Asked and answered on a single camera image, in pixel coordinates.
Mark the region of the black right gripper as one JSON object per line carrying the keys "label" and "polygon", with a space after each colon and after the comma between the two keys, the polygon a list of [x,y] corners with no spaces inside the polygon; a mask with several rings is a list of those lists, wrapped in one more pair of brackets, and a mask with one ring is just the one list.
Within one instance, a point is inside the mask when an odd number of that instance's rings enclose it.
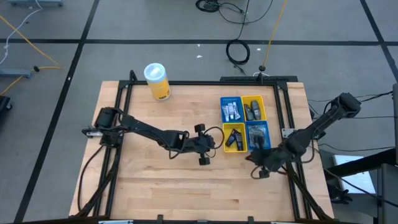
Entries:
{"label": "black right gripper", "polygon": [[247,160],[262,167],[259,171],[260,179],[269,178],[269,171],[278,171],[289,159],[289,153],[283,149],[264,149],[263,136],[256,136],[256,146],[258,150],[252,151],[247,156]]}

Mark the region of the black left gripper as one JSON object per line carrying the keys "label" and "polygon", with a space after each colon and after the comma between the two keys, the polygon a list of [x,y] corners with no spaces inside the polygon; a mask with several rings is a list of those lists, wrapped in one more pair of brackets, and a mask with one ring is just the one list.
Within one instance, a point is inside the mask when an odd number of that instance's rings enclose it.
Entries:
{"label": "black left gripper", "polygon": [[[205,131],[204,124],[197,124],[194,126],[195,132],[202,134]],[[199,154],[204,154],[210,149],[215,148],[215,141],[213,137],[209,134],[202,134],[194,138],[187,138],[185,140],[185,151],[186,152],[196,152]],[[198,159],[199,165],[206,166],[210,165],[209,157],[201,157]]]}

